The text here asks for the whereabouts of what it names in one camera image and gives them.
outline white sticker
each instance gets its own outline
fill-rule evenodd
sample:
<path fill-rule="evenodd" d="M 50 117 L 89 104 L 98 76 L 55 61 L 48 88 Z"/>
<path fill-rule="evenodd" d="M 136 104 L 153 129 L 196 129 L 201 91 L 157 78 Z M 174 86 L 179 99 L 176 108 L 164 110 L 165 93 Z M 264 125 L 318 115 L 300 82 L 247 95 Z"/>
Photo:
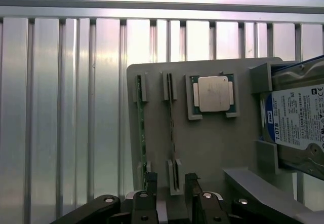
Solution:
<path fill-rule="evenodd" d="M 310 143 L 324 149 L 324 85 L 272 94 L 272 136 L 277 144 L 304 150 Z"/>

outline corrugated metal wall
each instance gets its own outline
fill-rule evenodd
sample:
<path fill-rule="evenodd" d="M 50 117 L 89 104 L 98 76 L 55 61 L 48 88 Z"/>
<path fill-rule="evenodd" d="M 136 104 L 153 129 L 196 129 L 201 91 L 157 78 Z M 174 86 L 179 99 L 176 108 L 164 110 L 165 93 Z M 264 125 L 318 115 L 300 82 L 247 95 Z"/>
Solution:
<path fill-rule="evenodd" d="M 99 195 L 132 190 L 129 65 L 323 53 L 321 24 L 229 17 L 4 17 L 0 222 L 49 223 Z M 322 185 L 306 178 L 306 205 L 323 208 Z"/>

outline screw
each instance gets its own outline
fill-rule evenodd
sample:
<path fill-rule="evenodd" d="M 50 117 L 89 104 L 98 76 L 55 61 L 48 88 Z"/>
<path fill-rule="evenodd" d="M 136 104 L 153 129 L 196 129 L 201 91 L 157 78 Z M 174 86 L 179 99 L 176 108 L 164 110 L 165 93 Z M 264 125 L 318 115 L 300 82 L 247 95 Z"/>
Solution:
<path fill-rule="evenodd" d="M 246 199 L 239 199 L 238 200 L 241 204 L 243 205 L 247 205 L 248 204 L 248 201 Z"/>
<path fill-rule="evenodd" d="M 221 221 L 222 218 L 218 217 L 218 216 L 214 216 L 214 221 Z"/>
<path fill-rule="evenodd" d="M 105 202 L 111 203 L 113 201 L 113 198 L 105 199 Z"/>
<path fill-rule="evenodd" d="M 204 193 L 204 195 L 203 195 L 205 198 L 211 198 L 212 197 L 212 195 L 210 194 L 210 193 Z"/>

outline hard drive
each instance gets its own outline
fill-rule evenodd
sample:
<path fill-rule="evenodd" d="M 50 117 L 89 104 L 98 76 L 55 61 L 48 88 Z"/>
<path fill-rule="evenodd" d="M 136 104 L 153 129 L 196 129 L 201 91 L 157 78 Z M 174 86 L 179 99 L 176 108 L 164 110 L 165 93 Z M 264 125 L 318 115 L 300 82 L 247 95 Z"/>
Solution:
<path fill-rule="evenodd" d="M 282 164 L 324 180 L 324 55 L 275 70 L 261 94 L 265 141 Z"/>

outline hard drive label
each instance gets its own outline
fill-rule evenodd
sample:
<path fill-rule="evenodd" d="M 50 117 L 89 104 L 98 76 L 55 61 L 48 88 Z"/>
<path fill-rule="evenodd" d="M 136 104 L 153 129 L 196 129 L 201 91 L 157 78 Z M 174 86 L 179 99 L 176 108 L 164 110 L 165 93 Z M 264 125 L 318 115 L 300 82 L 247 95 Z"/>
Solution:
<path fill-rule="evenodd" d="M 266 99 L 268 132 L 274 142 L 304 150 L 324 149 L 324 85 L 274 91 Z"/>

